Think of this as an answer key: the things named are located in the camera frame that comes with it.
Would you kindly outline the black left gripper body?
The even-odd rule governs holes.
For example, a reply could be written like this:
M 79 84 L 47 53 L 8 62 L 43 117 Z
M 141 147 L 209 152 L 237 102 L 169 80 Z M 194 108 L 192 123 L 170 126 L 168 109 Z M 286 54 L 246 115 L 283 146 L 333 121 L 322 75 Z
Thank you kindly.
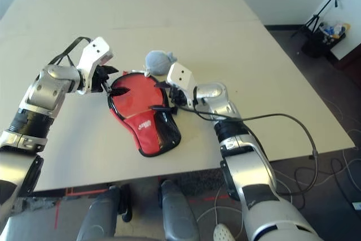
M 91 92 L 92 93 L 101 93 L 105 91 L 109 92 L 109 86 L 107 80 L 109 79 L 109 75 L 103 75 L 100 73 L 99 66 L 95 68 L 95 72 L 92 77 L 91 82 Z

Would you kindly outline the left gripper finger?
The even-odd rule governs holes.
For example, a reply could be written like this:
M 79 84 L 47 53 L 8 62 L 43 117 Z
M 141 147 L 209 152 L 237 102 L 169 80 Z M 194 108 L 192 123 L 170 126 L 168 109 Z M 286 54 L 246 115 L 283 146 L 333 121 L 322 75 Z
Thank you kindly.
M 100 73 L 103 75 L 111 75 L 113 73 L 118 72 L 118 69 L 116 69 L 113 66 L 109 66 L 109 65 L 99 66 L 99 70 L 100 70 Z
M 108 96 L 109 97 L 117 97 L 117 96 L 126 94 L 128 91 L 130 91 L 130 89 L 128 89 L 126 87 L 114 88 L 108 93 Z

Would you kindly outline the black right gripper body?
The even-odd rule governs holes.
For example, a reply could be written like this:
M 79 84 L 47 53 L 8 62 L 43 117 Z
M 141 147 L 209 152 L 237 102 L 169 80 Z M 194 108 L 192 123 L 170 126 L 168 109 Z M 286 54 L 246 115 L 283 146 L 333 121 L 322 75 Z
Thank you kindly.
M 170 88 L 170 99 L 173 104 L 176 106 L 185 106 L 186 105 L 186 96 L 183 91 L 176 87 Z

